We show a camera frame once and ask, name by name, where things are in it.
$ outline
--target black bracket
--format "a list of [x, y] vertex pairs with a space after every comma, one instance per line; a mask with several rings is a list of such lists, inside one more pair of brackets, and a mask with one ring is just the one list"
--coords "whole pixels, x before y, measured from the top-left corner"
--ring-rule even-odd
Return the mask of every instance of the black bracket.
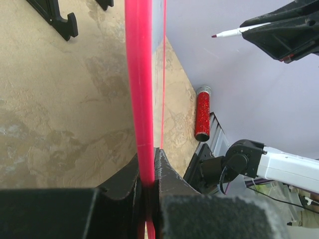
[[225, 166], [228, 170], [224, 183], [231, 182], [239, 174], [255, 178], [261, 156], [266, 154], [263, 149], [263, 143], [243, 139], [231, 145], [225, 156], [214, 157], [205, 143], [199, 154], [191, 159], [184, 180], [201, 194], [209, 194], [219, 183]]
[[78, 26], [74, 13], [68, 14], [65, 20], [60, 15], [58, 0], [27, 0], [35, 10], [66, 40], [76, 37]]
[[113, 0], [95, 0], [100, 6], [101, 8], [106, 11], [108, 9], [108, 7], [113, 7], [114, 6], [114, 2]]

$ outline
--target black hook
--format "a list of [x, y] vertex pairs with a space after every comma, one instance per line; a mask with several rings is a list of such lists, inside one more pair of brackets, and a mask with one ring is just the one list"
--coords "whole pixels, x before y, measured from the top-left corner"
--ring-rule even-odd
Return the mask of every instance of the black hook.
[[67, 20], [61, 17], [58, 0], [27, 1], [66, 41], [79, 34], [75, 14], [69, 13]]
[[108, 9], [108, 7], [113, 7], [114, 6], [114, 2], [113, 0], [95, 0], [100, 6], [101, 8], [106, 11]]

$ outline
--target red glitter tube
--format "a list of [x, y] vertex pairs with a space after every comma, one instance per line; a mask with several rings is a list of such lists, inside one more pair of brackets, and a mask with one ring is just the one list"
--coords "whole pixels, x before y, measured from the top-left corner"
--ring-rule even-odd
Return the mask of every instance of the red glitter tube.
[[211, 90], [208, 86], [201, 86], [197, 91], [197, 109], [195, 138], [200, 142], [209, 140], [209, 97]]

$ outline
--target pink acrylic sheet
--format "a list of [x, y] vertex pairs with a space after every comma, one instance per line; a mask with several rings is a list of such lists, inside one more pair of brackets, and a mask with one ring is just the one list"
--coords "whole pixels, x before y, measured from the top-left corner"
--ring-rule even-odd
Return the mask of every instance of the pink acrylic sheet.
[[[163, 148], [166, 0], [125, 0], [125, 28], [136, 144], [144, 187], [155, 182], [154, 149]], [[147, 221], [148, 236], [155, 238]]]

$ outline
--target beige textured surface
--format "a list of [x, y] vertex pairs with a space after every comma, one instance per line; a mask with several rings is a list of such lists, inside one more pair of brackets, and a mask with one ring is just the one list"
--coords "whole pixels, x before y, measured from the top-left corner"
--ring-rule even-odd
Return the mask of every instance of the beige textured surface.
[[[25, 0], [0, 3], [0, 187], [96, 186], [135, 154], [124, 1], [59, 0], [69, 42]], [[195, 92], [167, 43], [164, 149], [183, 174], [197, 146]]]

